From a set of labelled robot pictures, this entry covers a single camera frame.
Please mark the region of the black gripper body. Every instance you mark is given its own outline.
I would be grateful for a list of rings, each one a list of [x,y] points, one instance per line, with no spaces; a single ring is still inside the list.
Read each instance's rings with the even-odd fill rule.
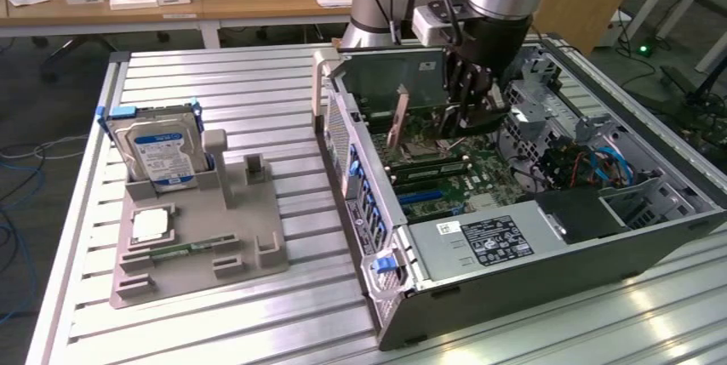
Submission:
[[[489,77],[500,77],[516,57],[532,16],[520,20],[498,20],[489,17],[468,19],[461,26],[461,42],[445,49],[445,79],[454,79],[466,70],[478,68]]]

